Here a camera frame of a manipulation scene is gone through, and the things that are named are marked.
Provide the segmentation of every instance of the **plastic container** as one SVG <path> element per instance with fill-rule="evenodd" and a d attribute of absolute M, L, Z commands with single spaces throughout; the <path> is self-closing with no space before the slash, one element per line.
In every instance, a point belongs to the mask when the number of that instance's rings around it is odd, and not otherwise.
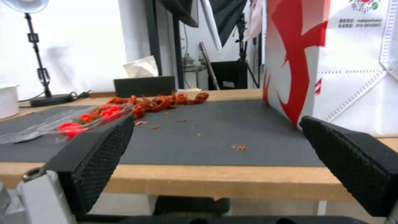
<path fill-rule="evenodd" d="M 59 129 L 59 127 L 62 124 L 65 124 L 67 122 L 73 122 L 73 123 L 77 123 L 77 124 L 82 122 L 80 120 L 80 117 L 83 114 L 93 115 L 93 113 L 95 111 L 102 112 L 104 107 L 109 108 L 111 106 L 117 106 L 120 108 L 120 110 L 113 112 L 112 115 L 103 116 L 103 117 L 99 117 L 98 119 L 94 119 L 93 121 L 91 121 L 87 124 L 83 124 L 83 123 L 79 124 L 78 130 L 76 128 L 69 128 L 69 129 L 63 129 L 63 130 Z M 41 135 L 45 135 L 45 134 L 62 134 L 64 136 L 67 136 L 70 139 L 70 138 L 75 137 L 80 132 L 90 130 L 90 129 L 99 127 L 101 125 L 107 124 L 109 122 L 112 122 L 112 121 L 122 117 L 123 115 L 131 114 L 132 107 L 133 107 L 132 104 L 123 104 L 123 105 L 107 104 L 107 105 L 101 105 L 101 106 L 93 106 L 93 107 L 83 109 L 83 110 L 64 111 L 64 112 L 58 113 L 52 117 L 49 117 L 43 123 L 36 125 L 36 126 L 32 126 L 24 131 L 21 131 L 18 133 L 10 133 L 10 134 L 0 136 L 0 144 L 29 141 L 29 140 L 35 139 Z"/>
<path fill-rule="evenodd" d="M 0 119 L 18 114 L 17 85 L 0 85 Z"/>

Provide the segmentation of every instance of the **metal screw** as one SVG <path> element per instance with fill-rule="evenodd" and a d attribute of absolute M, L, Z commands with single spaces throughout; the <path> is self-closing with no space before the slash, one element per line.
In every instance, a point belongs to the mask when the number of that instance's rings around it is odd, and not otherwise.
<path fill-rule="evenodd" d="M 28 182 L 31 180 L 34 180 L 38 177 L 43 176 L 46 173 L 46 170 L 44 169 L 44 167 L 35 167 L 33 169 L 28 170 L 24 175 L 22 180 L 24 182 Z"/>

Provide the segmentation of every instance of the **lamp shade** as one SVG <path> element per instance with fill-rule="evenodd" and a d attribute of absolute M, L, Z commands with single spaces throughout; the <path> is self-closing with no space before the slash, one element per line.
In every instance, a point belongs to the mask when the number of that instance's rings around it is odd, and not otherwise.
<path fill-rule="evenodd" d="M 35 13 L 43 10 L 49 0 L 2 0 L 10 8 L 24 12 Z"/>

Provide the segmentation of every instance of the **white container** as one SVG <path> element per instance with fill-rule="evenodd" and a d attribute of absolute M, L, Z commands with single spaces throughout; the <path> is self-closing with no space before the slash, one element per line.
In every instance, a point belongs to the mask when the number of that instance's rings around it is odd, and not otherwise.
<path fill-rule="evenodd" d="M 0 119 L 18 114 L 17 86 L 0 84 Z"/>

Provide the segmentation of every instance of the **black frame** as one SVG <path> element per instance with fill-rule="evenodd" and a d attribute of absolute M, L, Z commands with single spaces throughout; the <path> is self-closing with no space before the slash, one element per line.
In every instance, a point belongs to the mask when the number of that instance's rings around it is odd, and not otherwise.
<path fill-rule="evenodd" d="M 160 44 L 158 32 L 158 20 L 156 19 L 155 0 L 145 0 L 146 23 L 148 26 L 148 37 L 150 53 L 156 60 L 159 76 L 162 76 L 162 61 L 160 58 Z"/>

